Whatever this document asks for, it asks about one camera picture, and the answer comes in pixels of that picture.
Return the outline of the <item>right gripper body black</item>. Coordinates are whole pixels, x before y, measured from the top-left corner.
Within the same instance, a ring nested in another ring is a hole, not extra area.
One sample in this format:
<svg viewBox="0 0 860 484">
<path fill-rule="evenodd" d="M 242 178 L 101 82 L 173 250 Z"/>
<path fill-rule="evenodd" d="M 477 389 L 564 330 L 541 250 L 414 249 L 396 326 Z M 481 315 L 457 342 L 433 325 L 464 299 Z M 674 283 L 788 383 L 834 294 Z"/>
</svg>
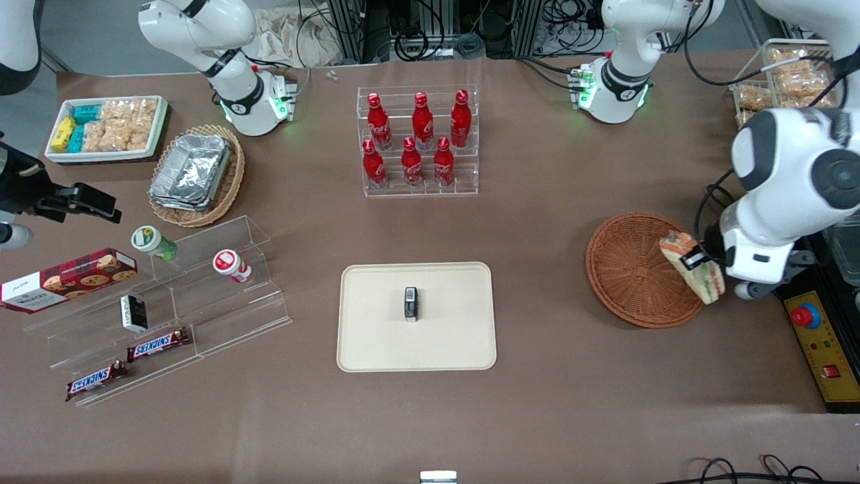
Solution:
<svg viewBox="0 0 860 484">
<path fill-rule="evenodd" d="M 1 210 L 21 214 L 51 194 L 45 165 L 23 151 L 1 144 Z"/>
</svg>

